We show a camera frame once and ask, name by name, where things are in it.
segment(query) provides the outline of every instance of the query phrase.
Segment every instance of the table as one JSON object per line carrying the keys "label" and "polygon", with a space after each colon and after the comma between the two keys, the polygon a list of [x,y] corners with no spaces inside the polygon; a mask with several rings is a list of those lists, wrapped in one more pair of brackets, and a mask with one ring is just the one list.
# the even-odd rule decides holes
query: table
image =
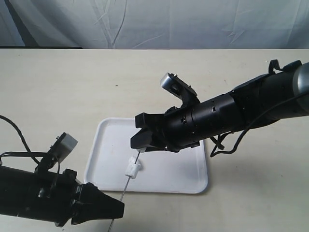
{"label": "table", "polygon": [[[0,109],[29,147],[47,151],[63,131],[79,143],[61,170],[83,173],[98,123],[107,117],[162,113],[180,101],[159,84],[173,72],[207,100],[267,73],[268,63],[309,61],[308,50],[0,50]],[[1,152],[23,150],[0,122]],[[250,131],[234,155],[208,158],[210,184],[199,195],[128,193],[114,232],[308,231],[309,119],[281,120]],[[226,140],[231,147],[236,134]],[[208,154],[212,144],[207,141]],[[4,165],[33,171],[27,158]],[[120,193],[109,193],[119,198]],[[3,231],[104,232],[109,220],[62,229],[53,223],[0,216]]]}

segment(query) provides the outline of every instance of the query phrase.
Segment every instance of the white tray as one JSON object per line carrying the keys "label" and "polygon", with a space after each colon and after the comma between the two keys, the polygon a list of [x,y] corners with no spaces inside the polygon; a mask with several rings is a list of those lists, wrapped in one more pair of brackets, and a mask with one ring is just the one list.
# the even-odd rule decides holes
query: white tray
{"label": "white tray", "polygon": [[[130,148],[130,138],[138,131],[133,118],[103,120],[94,138],[84,182],[91,182],[103,191],[123,191],[128,160],[137,156],[137,151]],[[141,153],[139,161],[143,169],[130,180],[127,191],[195,194],[208,184],[202,142],[201,146],[179,153]]]}

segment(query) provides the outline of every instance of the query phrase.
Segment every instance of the plastic tray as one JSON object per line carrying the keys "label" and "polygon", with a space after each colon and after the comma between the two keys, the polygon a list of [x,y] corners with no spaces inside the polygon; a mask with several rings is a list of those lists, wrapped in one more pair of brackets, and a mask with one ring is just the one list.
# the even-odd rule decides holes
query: plastic tray
{"label": "plastic tray", "polygon": [[[137,156],[130,138],[138,132],[133,118],[107,118],[97,129],[84,182],[103,191],[123,191],[128,160]],[[127,191],[189,193],[202,192],[208,184],[204,144],[179,153],[141,153],[142,170],[131,179]]]}

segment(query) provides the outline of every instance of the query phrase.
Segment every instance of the white cable clip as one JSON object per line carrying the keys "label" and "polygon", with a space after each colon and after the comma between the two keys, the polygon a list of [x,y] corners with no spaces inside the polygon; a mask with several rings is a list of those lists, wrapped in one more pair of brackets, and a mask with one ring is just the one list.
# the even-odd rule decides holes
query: white cable clip
{"label": "white cable clip", "polygon": [[132,179],[135,179],[137,176],[137,173],[141,170],[141,163],[139,160],[136,160],[136,157],[131,157],[129,159],[129,165],[126,168],[126,176],[131,177]]}

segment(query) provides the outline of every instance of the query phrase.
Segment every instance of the white backdrop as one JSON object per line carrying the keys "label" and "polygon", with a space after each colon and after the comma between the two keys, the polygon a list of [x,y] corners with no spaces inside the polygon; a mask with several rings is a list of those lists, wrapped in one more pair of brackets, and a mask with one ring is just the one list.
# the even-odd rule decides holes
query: white backdrop
{"label": "white backdrop", "polygon": [[309,48],[308,0],[10,2],[40,46]]}

